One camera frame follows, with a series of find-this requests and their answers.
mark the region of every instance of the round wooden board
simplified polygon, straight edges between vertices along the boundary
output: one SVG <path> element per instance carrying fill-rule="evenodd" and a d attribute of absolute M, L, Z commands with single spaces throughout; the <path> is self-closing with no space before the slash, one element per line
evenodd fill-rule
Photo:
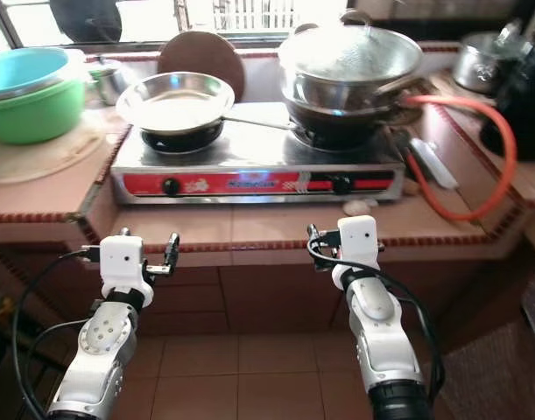
<path fill-rule="evenodd" d="M 182 32 L 164 45 L 158 57 L 158 72 L 196 72 L 226 81 L 236 102 L 243 96 L 243 63 L 234 47 L 211 32 Z"/>
<path fill-rule="evenodd" d="M 85 113 L 76 127 L 47 142 L 0 143 L 0 184 L 31 181 L 62 171 L 94 152 L 104 137 L 101 124 Z"/>

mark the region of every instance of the black kettle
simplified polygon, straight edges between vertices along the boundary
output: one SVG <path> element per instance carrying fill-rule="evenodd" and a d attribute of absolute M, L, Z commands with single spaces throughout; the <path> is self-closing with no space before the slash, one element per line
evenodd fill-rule
<path fill-rule="evenodd" d="M 500 88 L 496 108 L 514 131 L 518 160 L 535 160 L 535 46 Z M 486 122 L 480 136 L 490 151 L 503 155 L 503 139 L 494 123 Z"/>

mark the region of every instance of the pan handle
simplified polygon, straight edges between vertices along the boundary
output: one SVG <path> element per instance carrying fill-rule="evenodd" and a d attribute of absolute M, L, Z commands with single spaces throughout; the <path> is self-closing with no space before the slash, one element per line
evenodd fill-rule
<path fill-rule="evenodd" d="M 404 76 L 390 83 L 382 85 L 372 93 L 373 100 L 386 95 L 398 94 L 401 90 L 423 83 L 425 79 L 418 76 Z"/>
<path fill-rule="evenodd" d="M 341 15 L 340 20 L 343 22 L 344 25 L 372 25 L 372 17 L 370 17 L 368 13 L 361 10 L 357 10 L 355 8 L 345 10 L 345 13 Z"/>
<path fill-rule="evenodd" d="M 261 125 L 263 127 L 271 127 L 272 129 L 280 129 L 280 130 L 296 130 L 298 128 L 298 125 L 296 125 L 294 122 L 289 122 L 287 124 L 276 124 L 274 122 L 246 120 L 243 118 L 234 118 L 233 116 L 226 116 L 226 115 L 223 115 L 221 119 L 223 119 L 224 121 L 234 121 L 237 123 Z"/>

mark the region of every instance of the gas stove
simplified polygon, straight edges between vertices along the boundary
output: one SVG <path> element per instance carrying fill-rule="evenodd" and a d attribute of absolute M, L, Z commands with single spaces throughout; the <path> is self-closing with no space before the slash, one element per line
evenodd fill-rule
<path fill-rule="evenodd" d="M 236 104 L 231 116 L 289 121 L 280 102 Z M 307 133 L 226 121 L 208 146 L 164 154 L 133 127 L 111 174 L 123 204 L 396 200 L 405 165 L 392 143 L 381 130 L 358 146 L 321 150 Z"/>

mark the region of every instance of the stove knob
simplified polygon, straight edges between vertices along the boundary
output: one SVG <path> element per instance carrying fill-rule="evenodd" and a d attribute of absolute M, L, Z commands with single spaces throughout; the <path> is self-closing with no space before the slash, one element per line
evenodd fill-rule
<path fill-rule="evenodd" d="M 348 177 L 335 177 L 332 189 L 337 195 L 349 194 L 353 189 L 353 181 Z"/>
<path fill-rule="evenodd" d="M 175 197 L 181 190 L 180 182 L 174 178 L 167 178 L 162 183 L 162 191 L 168 197 Z"/>

